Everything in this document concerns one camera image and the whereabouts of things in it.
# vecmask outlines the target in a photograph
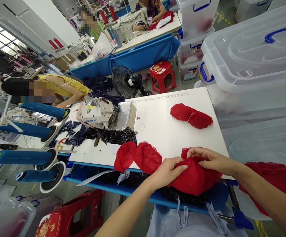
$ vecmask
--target yellow top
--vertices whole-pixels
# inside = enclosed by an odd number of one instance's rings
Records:
[[[60,76],[60,75],[55,75],[55,74],[45,74],[45,75],[38,75],[39,80],[41,82],[47,82],[47,80],[45,79],[47,76],[57,76],[60,78],[64,79],[65,83],[69,83],[68,85],[72,86],[73,88],[79,90],[80,92],[84,93],[84,95],[88,95],[90,93],[90,89],[88,87],[86,87],[85,85],[81,84],[80,82],[73,80],[69,77],[65,77],[65,76]],[[55,86],[55,93],[59,94],[61,96],[65,96],[65,97],[72,97],[73,94],[69,93],[68,91],[65,91],[61,86]]]

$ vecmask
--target human hand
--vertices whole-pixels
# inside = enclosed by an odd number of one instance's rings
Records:
[[[181,157],[166,158],[158,169],[148,177],[153,191],[162,188],[175,180],[188,166],[182,165],[174,169],[175,165],[183,161]]]
[[[221,155],[210,149],[205,149],[201,147],[193,147],[188,151],[187,157],[202,156],[205,161],[200,161],[199,165],[203,168],[216,170],[222,174],[232,176],[238,179],[239,176],[245,170],[245,165],[232,160],[226,156]]]

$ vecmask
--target red lace bra cup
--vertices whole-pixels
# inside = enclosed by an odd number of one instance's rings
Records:
[[[121,171],[124,173],[133,163],[135,156],[136,144],[133,141],[124,143],[117,151],[117,157],[114,161],[115,171]]]
[[[182,172],[171,184],[177,190],[192,194],[195,196],[210,189],[222,176],[221,173],[202,168],[198,163],[203,161],[204,158],[201,156],[194,156],[187,158],[187,153],[190,148],[183,148],[181,157],[184,161],[180,162],[175,166],[188,165],[188,169]]]
[[[175,104],[170,109],[170,114],[177,120],[187,121],[192,126],[198,129],[203,129],[208,127],[213,123],[213,120],[210,116],[200,111],[197,111],[189,106],[186,106],[182,103]]]
[[[147,142],[141,142],[136,148],[134,161],[147,174],[153,174],[161,165],[163,159],[156,148]]]
[[[281,190],[286,194],[286,166],[283,164],[277,163],[263,163],[263,162],[248,162],[245,164],[257,174],[262,176],[265,180],[271,183],[273,186]],[[244,187],[239,186],[239,189],[244,193],[248,192],[245,190]],[[254,204],[258,208],[258,210],[268,216],[267,212],[251,197]]]

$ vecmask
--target electric fan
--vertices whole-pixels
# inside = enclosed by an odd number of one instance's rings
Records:
[[[112,69],[112,82],[116,91],[126,99],[134,98],[137,90],[140,90],[142,96],[152,95],[152,92],[145,91],[141,74],[135,75],[122,65]]]

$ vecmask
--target red plastic stool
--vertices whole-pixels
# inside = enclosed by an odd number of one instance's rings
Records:
[[[176,81],[175,81],[175,74],[173,73],[172,67],[169,62],[166,61],[160,61],[156,64],[154,64],[150,70],[150,81],[152,82],[152,89],[153,91],[157,91],[159,93],[166,93],[168,92],[172,87],[176,88]],[[165,79],[167,77],[172,78],[172,83],[165,88]]]
[[[89,235],[103,224],[103,218],[99,213],[103,195],[104,191],[97,189],[66,202],[42,218],[35,236],[85,237]],[[82,209],[81,218],[74,222],[74,215],[80,209]]]

